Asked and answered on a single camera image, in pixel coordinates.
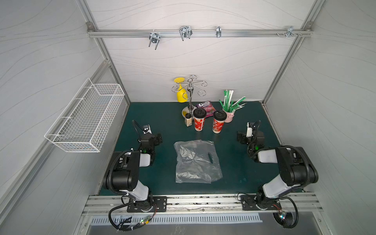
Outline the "red milk tea cup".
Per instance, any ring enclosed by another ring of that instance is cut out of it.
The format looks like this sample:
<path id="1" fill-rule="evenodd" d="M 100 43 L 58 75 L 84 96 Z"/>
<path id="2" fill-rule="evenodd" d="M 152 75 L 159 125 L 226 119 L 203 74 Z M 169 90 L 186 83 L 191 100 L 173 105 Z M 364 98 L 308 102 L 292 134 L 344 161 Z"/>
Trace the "red milk tea cup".
<path id="1" fill-rule="evenodd" d="M 224 122 L 227 118 L 226 112 L 223 110 L 216 110 L 213 114 L 213 125 L 212 125 L 212 131 L 216 134 L 220 133 Z"/>
<path id="2" fill-rule="evenodd" d="M 203 108 L 196 108 L 193 111 L 194 127 L 196 131 L 202 131 L 206 116 L 207 112 Z"/>

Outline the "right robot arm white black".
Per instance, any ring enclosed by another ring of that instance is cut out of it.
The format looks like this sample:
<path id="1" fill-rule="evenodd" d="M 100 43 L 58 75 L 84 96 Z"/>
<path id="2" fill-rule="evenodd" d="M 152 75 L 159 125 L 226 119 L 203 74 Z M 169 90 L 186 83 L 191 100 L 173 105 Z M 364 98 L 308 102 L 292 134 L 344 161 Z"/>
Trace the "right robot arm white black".
<path id="1" fill-rule="evenodd" d="M 237 132 L 237 141 L 247 145 L 248 156 L 257 163 L 277 164 L 279 173 L 259 187 L 254 202 L 261 210 L 271 207 L 290 192 L 317 183 L 318 172 L 302 147 L 265 148 L 264 136 Z"/>

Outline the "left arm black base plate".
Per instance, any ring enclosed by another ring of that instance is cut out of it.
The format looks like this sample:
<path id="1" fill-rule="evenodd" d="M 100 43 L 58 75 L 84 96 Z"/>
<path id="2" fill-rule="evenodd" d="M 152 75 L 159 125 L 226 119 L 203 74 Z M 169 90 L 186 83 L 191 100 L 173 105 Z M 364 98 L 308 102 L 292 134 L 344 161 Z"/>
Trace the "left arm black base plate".
<path id="1" fill-rule="evenodd" d="M 131 202 L 127 207 L 127 212 L 166 212 L 167 197 L 166 196 L 153 196 L 146 201 Z"/>

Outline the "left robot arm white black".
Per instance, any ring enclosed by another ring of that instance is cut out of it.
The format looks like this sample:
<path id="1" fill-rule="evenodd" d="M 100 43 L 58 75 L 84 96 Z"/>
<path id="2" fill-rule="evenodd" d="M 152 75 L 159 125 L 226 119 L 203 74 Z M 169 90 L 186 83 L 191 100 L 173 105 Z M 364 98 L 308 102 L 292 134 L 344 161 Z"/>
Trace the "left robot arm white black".
<path id="1" fill-rule="evenodd" d="M 139 172 L 141 167 L 153 165 L 155 147 L 162 142 L 161 134 L 143 134 L 138 150 L 123 151 L 115 157 L 104 177 L 104 187 L 114 194 L 129 196 L 135 203 L 151 206 L 152 193 L 139 180 Z"/>

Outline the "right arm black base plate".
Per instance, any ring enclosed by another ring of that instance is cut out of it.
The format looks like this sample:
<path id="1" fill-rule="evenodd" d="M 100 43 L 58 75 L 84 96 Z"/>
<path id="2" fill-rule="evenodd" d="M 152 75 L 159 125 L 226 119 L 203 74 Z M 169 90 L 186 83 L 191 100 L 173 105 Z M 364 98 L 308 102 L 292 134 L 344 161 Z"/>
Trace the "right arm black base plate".
<path id="1" fill-rule="evenodd" d="M 277 211 L 281 205 L 277 199 L 258 194 L 241 194 L 238 196 L 243 211 Z"/>

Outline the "clear plastic carrier bag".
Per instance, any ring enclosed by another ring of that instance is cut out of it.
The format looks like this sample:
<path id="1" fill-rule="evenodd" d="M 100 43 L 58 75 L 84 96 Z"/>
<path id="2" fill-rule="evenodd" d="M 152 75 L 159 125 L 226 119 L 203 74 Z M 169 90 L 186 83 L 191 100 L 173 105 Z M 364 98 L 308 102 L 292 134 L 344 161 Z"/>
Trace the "clear plastic carrier bag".
<path id="1" fill-rule="evenodd" d="M 222 179 L 218 155 L 214 142 L 194 140 L 176 142 L 176 183 L 210 184 Z"/>

